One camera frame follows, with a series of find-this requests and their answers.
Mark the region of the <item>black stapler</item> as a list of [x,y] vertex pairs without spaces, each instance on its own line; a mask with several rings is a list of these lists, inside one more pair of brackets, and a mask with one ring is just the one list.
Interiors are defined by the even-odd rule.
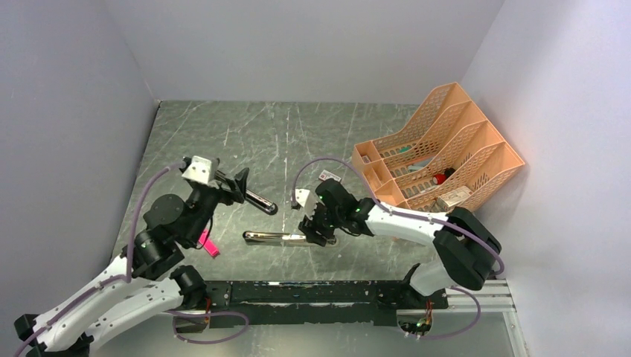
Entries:
[[[229,178],[224,172],[218,170],[215,179],[220,182],[226,190],[229,190],[234,197],[234,177]],[[270,216],[275,215],[278,212],[278,206],[276,203],[267,198],[264,198],[260,194],[255,193],[248,188],[245,202],[248,202],[249,204],[253,205],[257,209],[263,211],[265,214]]]

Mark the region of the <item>beige stapler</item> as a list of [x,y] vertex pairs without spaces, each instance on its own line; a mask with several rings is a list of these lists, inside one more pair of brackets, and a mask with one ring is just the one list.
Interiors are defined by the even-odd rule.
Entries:
[[243,239],[247,245],[318,246],[315,242],[308,242],[307,238],[300,234],[244,231]]

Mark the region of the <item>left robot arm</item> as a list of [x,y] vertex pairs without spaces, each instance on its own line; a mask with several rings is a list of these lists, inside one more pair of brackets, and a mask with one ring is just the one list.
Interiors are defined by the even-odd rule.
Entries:
[[176,163],[189,184],[186,199],[164,194],[146,212],[145,229],[132,228],[123,251],[70,298],[39,315],[15,320],[18,355],[87,356],[122,332],[163,312],[196,309],[208,302],[207,286],[195,267],[183,263],[219,205],[243,203],[249,170],[219,177],[200,163]]

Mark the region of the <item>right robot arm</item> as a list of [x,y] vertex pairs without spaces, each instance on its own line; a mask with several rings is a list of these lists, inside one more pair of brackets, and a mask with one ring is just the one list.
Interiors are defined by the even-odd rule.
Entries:
[[321,182],[315,190],[294,189],[292,207],[303,209],[298,229],[312,245],[333,243],[340,230],[355,237],[404,239],[432,249],[436,256],[414,268],[401,289],[403,302],[411,308],[452,286],[479,291],[494,266],[503,266],[499,241],[463,207],[448,213],[399,208],[375,196],[358,199],[334,179]]

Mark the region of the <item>red white staple box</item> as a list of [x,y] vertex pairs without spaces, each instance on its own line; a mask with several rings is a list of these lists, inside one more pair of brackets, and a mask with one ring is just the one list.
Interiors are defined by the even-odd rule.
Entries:
[[342,178],[328,170],[322,170],[321,173],[318,176],[318,179],[320,181],[326,181],[328,179],[332,179],[334,181],[340,182],[342,180]]

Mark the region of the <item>pink plastic clip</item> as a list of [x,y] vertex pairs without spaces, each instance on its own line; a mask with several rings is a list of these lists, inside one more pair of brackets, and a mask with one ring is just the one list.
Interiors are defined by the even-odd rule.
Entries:
[[215,258],[220,255],[218,247],[216,247],[210,238],[210,231],[208,229],[202,231],[198,243],[200,248],[206,251],[211,257]]

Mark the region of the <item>red black item in organizer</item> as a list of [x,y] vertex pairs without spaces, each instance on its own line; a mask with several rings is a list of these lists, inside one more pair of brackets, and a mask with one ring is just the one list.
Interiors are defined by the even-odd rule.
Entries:
[[443,184],[453,173],[455,172],[455,169],[452,167],[449,167],[447,169],[445,169],[442,173],[437,173],[432,177],[432,183],[434,185],[441,185]]

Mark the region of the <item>beige box in organizer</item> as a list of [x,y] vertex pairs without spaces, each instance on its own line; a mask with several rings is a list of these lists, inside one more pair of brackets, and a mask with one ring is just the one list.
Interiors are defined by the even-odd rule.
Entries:
[[461,186],[447,193],[441,194],[437,197],[436,203],[440,211],[447,212],[460,203],[466,201],[472,194],[473,191],[467,186]]

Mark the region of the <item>orange file organizer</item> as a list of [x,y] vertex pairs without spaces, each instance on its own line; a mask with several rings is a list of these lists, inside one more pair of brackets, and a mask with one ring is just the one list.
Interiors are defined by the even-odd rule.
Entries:
[[398,132],[357,144],[351,162],[379,200],[424,212],[443,212],[437,197],[461,186],[473,194],[457,206],[478,210],[525,166],[458,83],[434,88]]

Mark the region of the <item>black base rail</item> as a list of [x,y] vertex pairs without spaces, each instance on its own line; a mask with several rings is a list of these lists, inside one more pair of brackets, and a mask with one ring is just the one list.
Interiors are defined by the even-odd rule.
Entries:
[[235,327],[239,312],[252,325],[372,323],[394,327],[404,310],[447,309],[444,290],[426,297],[404,280],[206,281],[205,293],[187,297],[181,310],[209,311],[212,328]]

